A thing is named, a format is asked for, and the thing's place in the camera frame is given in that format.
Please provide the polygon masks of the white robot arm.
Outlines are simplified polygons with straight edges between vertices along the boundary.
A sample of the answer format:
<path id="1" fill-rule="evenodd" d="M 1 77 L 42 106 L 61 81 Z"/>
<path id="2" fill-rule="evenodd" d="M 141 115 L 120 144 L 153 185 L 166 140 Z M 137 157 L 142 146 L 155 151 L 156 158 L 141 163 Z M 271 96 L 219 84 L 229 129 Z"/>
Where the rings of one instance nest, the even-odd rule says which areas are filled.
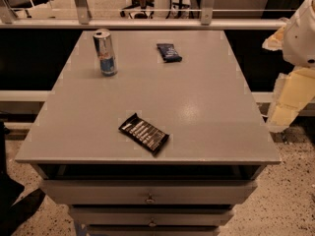
<path id="1" fill-rule="evenodd" d="M 270 132 L 287 129 L 315 97 L 315 0 L 304 0 L 286 24 L 262 44 L 267 50 L 283 52 L 294 66 L 276 79 L 266 125 Z"/>

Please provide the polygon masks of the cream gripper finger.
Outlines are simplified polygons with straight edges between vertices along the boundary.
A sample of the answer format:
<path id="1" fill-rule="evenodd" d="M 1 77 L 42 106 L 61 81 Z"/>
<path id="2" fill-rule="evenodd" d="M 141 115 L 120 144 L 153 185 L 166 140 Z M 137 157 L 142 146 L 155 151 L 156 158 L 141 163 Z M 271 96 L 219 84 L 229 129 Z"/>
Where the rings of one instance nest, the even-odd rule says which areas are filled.
<path id="1" fill-rule="evenodd" d="M 276 32 L 266 38 L 262 47 L 271 51 L 278 51 L 283 49 L 285 27 L 279 28 Z"/>
<path id="2" fill-rule="evenodd" d="M 266 125 L 270 132 L 284 131 L 315 97 L 315 69 L 295 67 L 276 79 Z"/>

